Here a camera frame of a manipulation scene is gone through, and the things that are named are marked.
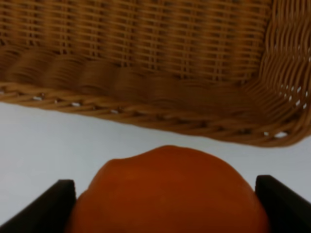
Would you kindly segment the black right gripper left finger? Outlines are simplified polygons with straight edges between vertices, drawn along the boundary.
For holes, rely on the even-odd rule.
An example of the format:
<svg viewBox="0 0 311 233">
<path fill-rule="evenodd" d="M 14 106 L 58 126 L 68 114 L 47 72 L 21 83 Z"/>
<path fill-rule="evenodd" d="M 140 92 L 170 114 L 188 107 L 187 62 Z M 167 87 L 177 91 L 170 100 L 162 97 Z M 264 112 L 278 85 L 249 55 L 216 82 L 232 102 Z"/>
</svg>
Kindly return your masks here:
<svg viewBox="0 0 311 233">
<path fill-rule="evenodd" d="M 0 226 L 1 233 L 63 233 L 76 203 L 73 180 L 58 180 Z"/>
</svg>

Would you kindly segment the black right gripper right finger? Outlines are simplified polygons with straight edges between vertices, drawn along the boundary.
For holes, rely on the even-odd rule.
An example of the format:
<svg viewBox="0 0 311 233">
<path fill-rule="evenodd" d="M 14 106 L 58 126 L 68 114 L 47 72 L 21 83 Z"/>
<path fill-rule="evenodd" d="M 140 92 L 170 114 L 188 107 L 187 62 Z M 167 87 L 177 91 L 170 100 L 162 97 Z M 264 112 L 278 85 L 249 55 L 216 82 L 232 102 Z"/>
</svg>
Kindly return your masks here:
<svg viewBox="0 0 311 233">
<path fill-rule="evenodd" d="M 273 233 L 311 233 L 311 203 L 271 175 L 256 178 L 255 193 Z"/>
</svg>

